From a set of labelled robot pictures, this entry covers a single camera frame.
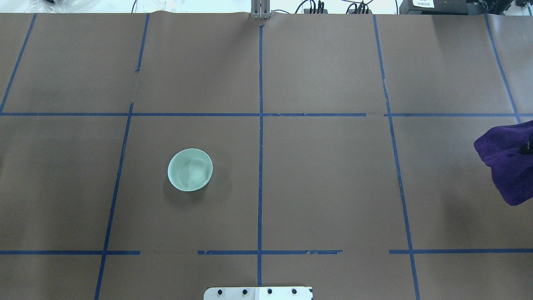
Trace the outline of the aluminium frame post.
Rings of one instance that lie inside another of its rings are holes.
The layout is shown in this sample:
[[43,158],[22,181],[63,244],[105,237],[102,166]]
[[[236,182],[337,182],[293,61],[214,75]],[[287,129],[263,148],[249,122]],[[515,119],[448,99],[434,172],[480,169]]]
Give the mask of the aluminium frame post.
[[270,0],[251,0],[251,19],[270,19],[272,10]]

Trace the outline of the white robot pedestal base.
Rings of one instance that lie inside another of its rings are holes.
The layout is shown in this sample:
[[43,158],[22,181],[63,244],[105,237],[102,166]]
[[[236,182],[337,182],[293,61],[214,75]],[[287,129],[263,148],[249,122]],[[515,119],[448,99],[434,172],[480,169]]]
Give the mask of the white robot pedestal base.
[[204,300],[312,300],[311,287],[212,287],[204,292]]

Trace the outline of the mint green bowl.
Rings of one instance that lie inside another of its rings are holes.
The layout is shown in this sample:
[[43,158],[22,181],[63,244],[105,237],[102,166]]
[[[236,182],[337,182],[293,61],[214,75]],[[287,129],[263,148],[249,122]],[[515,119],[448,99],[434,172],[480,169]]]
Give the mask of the mint green bowl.
[[182,192],[201,190],[211,180],[212,173],[213,162],[210,156],[196,148],[177,152],[167,167],[169,182]]

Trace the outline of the purple microfiber cloth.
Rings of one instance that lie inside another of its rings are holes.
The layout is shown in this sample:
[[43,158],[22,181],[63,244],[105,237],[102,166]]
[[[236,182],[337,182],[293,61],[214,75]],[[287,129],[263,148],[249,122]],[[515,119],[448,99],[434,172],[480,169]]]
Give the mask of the purple microfiber cloth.
[[532,141],[532,131],[532,121],[493,127],[474,142],[495,187],[511,206],[533,197],[533,155],[521,155],[521,145]]

